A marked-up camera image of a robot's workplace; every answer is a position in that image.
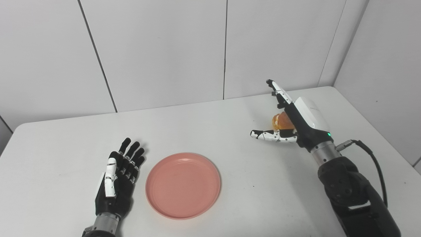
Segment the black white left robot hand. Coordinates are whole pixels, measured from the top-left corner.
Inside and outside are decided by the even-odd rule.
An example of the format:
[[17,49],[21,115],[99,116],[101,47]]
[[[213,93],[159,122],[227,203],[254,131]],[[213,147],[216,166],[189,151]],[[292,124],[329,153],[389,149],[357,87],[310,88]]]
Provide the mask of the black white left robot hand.
[[138,141],[125,138],[119,150],[110,153],[95,198],[96,215],[111,213],[124,218],[131,209],[132,196],[145,150]]

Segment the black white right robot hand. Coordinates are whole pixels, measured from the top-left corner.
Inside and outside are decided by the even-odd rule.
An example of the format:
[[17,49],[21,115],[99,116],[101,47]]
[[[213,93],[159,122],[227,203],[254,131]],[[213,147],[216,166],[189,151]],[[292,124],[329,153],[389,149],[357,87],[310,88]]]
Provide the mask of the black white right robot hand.
[[310,152],[321,143],[333,142],[329,126],[314,102],[305,97],[293,100],[274,80],[266,83],[272,88],[272,96],[278,101],[278,109],[283,109],[293,124],[293,129],[282,132],[278,130],[252,130],[250,136],[264,141],[297,143],[299,147]]

